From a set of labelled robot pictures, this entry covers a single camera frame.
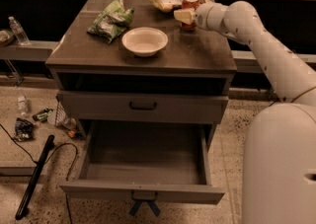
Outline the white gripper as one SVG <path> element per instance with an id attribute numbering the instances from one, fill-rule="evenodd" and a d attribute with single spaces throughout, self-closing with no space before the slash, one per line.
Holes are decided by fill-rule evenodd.
<path id="1" fill-rule="evenodd" d="M 174 18 L 182 23 L 191 25 L 195 21 L 198 28 L 206 31 L 227 33 L 224 23 L 227 6 L 219 3 L 208 2 L 196 8 L 180 9 L 174 12 Z"/>

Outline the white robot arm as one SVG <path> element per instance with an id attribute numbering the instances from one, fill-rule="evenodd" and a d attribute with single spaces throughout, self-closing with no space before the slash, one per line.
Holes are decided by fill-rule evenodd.
<path id="1" fill-rule="evenodd" d="M 280 99 L 246 135 L 242 224 L 316 224 L 315 70 L 269 33 L 245 1 L 207 2 L 174 17 L 248 45 Z"/>

